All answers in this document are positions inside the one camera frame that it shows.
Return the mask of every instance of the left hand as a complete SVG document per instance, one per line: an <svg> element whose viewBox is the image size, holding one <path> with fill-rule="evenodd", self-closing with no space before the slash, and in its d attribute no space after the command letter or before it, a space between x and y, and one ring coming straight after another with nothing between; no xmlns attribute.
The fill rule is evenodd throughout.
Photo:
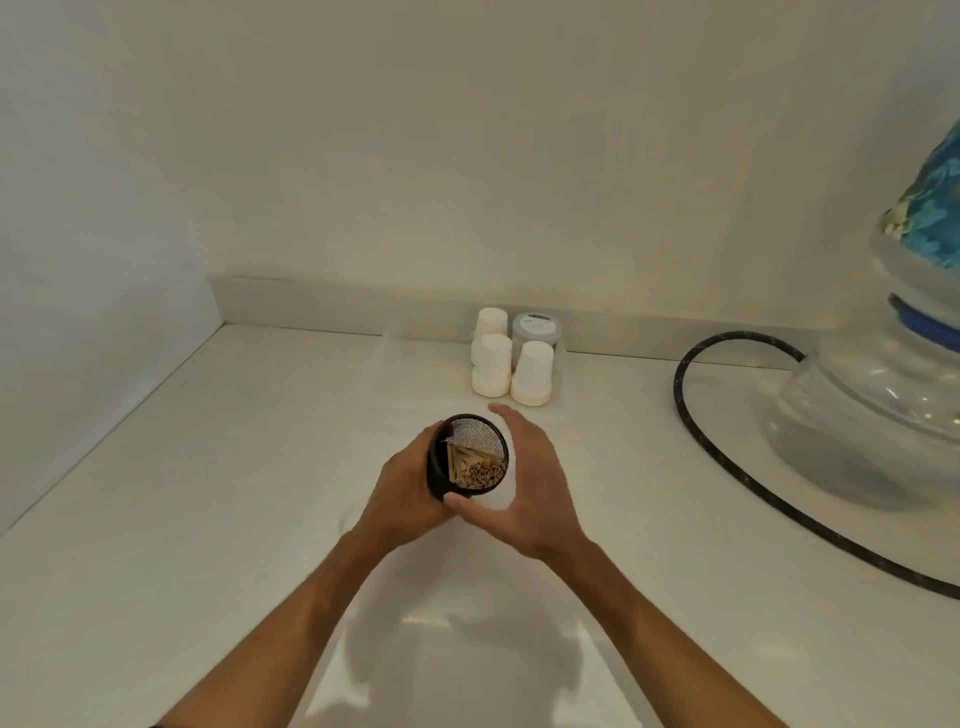
<svg viewBox="0 0 960 728"><path fill-rule="evenodd" d="M453 516L430 495L426 454L441 423L434 423L383 465L380 477L352 532L384 555L409 544Z"/></svg>

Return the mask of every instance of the hookah hose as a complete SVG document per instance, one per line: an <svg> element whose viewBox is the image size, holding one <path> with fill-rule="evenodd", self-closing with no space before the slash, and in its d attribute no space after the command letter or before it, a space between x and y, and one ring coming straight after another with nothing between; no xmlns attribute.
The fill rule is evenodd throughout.
<svg viewBox="0 0 960 728"><path fill-rule="evenodd" d="M690 435L693 436L693 439L697 441L701 448L707 451L710 457L720 464L721 468L740 481L751 493L764 500L768 505L776 508L791 521L799 523L806 530L815 533L824 541L846 551L851 556L860 559L860 561L864 561L881 571L886 571L891 576L896 576L897 579L901 579L902 581L906 581L938 595L948 596L951 599L960 599L960 586L951 584L948 581L935 579L932 576L926 576L903 564L891 561L869 550L865 546L858 544L856 541L851 541L846 536L842 536L829 526L823 525L819 521L810 518L799 508L794 507L780 496L772 493L758 480L743 470L743 468L734 463L720 448L716 447L710 441L709 437L704 434L704 431L697 426L690 416L690 411L686 408L686 402L684 401L684 377L686 376L686 370L690 368L690 364L702 351L709 349L714 344L719 344L721 341L732 341L735 339L759 341L760 343L776 347L797 361L803 361L805 359L803 352L790 346L785 341L775 336L767 336L766 334L756 333L754 331L728 331L727 333L718 333L715 336L710 336L709 339L704 339L681 359L680 365L677 367L677 372L673 377L673 401L677 406L677 413L680 415L680 419L683 421Z"/></svg>

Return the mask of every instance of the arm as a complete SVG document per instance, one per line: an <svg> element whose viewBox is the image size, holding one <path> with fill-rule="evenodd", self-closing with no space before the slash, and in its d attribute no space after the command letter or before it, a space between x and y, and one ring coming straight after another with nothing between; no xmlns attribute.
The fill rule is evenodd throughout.
<svg viewBox="0 0 960 728"><path fill-rule="evenodd" d="M426 487L424 430L387 461L356 526L292 594L163 717L163 728L284 728L327 640L390 551L445 522Z"/></svg>
<svg viewBox="0 0 960 728"><path fill-rule="evenodd" d="M494 404L491 410L503 417L514 438L514 501L492 511L448 493L444 502L450 509L560 576L610 637L666 728L782 728L587 538L543 430L510 407Z"/></svg>

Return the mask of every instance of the hand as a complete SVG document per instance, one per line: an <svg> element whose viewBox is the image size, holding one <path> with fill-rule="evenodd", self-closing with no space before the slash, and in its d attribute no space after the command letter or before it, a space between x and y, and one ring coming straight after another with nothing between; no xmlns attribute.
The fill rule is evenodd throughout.
<svg viewBox="0 0 960 728"><path fill-rule="evenodd" d="M587 542L566 475L546 433L512 407L491 404L514 437L516 495L502 511L447 493L444 503L464 521L483 528L524 556L551 565L578 552Z"/></svg>
<svg viewBox="0 0 960 728"><path fill-rule="evenodd" d="M441 423L434 423L383 465L352 533L383 555L447 522L453 514L430 495L426 453Z"/></svg>

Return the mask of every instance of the black cylindrical container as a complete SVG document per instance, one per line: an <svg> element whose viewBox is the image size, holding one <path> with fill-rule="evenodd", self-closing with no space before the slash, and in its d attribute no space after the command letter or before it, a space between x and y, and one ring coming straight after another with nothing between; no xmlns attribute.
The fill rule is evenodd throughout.
<svg viewBox="0 0 960 728"><path fill-rule="evenodd" d="M482 450L503 460L503 474L499 479L481 487L465 487L466 482L455 482L449 477L447 444L460 445ZM479 415L454 415L445 420L430 441L426 455L426 483L430 493L438 500L444 499L444 493L459 493L461 496L479 496L496 488L510 466L510 453L503 434L490 420Z"/></svg>

